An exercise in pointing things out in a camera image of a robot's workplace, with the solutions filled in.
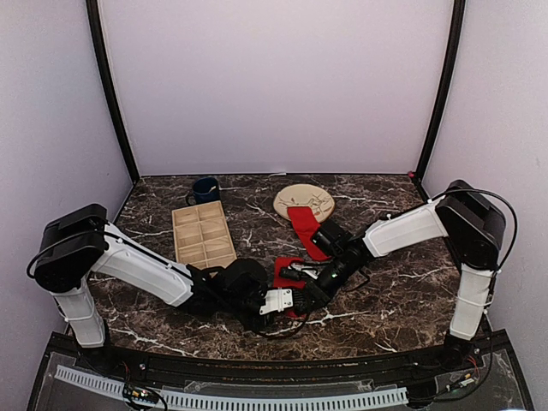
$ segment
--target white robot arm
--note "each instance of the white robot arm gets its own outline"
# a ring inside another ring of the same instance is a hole
[[[245,326],[257,330],[272,311],[293,307],[296,313],[306,313],[324,307],[354,272],[376,258],[421,241],[449,237],[462,260],[450,334],[469,341],[490,294],[505,220],[479,194],[450,193],[459,189],[471,187],[453,182],[449,194],[378,220],[360,235],[351,235],[327,220],[313,242],[333,260],[317,278],[307,281],[304,299],[297,290],[287,295],[269,290],[265,270],[254,260],[238,259],[226,269],[208,270],[169,261],[108,223],[100,205],[89,205],[49,223],[41,251],[27,273],[54,296],[78,343],[83,348],[97,348],[104,344],[105,330],[86,285],[90,271],[119,278],[191,313],[230,311]]]

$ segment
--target wooden tray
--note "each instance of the wooden tray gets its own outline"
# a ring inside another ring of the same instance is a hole
[[[236,259],[220,201],[181,208],[171,214],[178,263],[197,268],[226,267]]]

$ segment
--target brown marble surface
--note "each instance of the brown marble surface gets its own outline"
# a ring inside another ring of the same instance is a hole
[[[184,207],[192,176],[145,177],[116,226],[163,256],[175,259],[171,211]],[[327,190],[332,215],[356,232],[386,213],[420,204],[406,176],[219,176],[222,202],[239,257],[273,273],[276,257],[306,252],[290,222],[272,207],[276,193],[295,183]],[[455,305],[459,274],[441,240],[426,241],[375,260],[372,281],[354,293],[340,291],[314,313],[295,338],[269,341],[244,332],[228,314],[202,321],[112,277],[91,275],[99,313],[112,342],[145,351],[231,360],[317,360],[407,351],[441,344]],[[361,277],[350,279],[348,288]],[[281,317],[279,330],[296,324]]]

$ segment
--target red object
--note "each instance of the red object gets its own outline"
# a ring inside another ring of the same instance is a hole
[[[310,207],[288,207],[288,215],[293,229],[301,239],[302,245],[315,261],[326,261],[330,257],[322,253],[312,242],[312,236],[319,229],[319,223]]]
[[[288,278],[281,278],[280,277],[280,270],[285,267],[289,267],[291,263],[294,263],[295,261],[301,263],[304,261],[303,259],[299,259],[296,257],[278,257],[276,259],[276,269],[274,270],[274,281],[272,282],[272,287],[274,289],[304,289],[305,288],[305,282],[303,280],[300,281],[293,281],[289,280]],[[292,319],[298,319],[299,316],[295,315],[293,313],[293,310],[286,310],[285,314],[288,317],[291,317]]]

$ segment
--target white backdrop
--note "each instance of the white backdrop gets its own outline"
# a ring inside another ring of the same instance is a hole
[[[86,3],[0,0],[0,409],[27,409],[51,295],[25,275],[44,227],[131,189],[93,54]]]
[[[140,173],[414,169],[450,0],[102,0]]]
[[[548,2],[467,2],[455,74],[424,180],[457,178],[501,194],[520,222],[491,319],[506,328],[535,409],[548,409]],[[508,234],[512,230],[507,216]]]

